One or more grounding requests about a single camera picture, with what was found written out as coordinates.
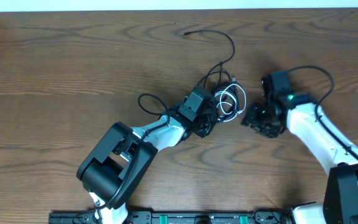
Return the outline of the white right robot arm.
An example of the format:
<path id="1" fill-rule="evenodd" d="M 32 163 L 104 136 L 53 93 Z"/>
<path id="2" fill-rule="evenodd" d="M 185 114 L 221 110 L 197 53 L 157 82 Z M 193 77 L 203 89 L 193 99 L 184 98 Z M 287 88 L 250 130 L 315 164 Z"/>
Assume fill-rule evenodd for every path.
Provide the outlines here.
<path id="1" fill-rule="evenodd" d="M 319 101 L 295 93 L 287 71 L 262 77 L 262 87 L 265 101 L 253 103 L 242 124 L 269 139 L 289 131 L 328 175 L 323 202 L 292 207 L 274 223 L 358 223 L 358 147 L 329 120 Z"/>

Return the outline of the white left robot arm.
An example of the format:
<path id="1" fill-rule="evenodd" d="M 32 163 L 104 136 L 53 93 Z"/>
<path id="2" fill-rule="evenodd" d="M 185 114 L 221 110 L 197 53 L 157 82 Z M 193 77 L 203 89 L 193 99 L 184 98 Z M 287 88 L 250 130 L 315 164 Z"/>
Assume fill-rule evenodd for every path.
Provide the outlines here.
<path id="1" fill-rule="evenodd" d="M 209 135 L 218 118 L 216 105 L 214 95 L 197 85 L 153 123 L 133 128 L 114 123 L 76 173 L 94 200 L 96 223 L 123 223 L 128 216 L 126 202 L 156 154 L 192 134 Z"/>

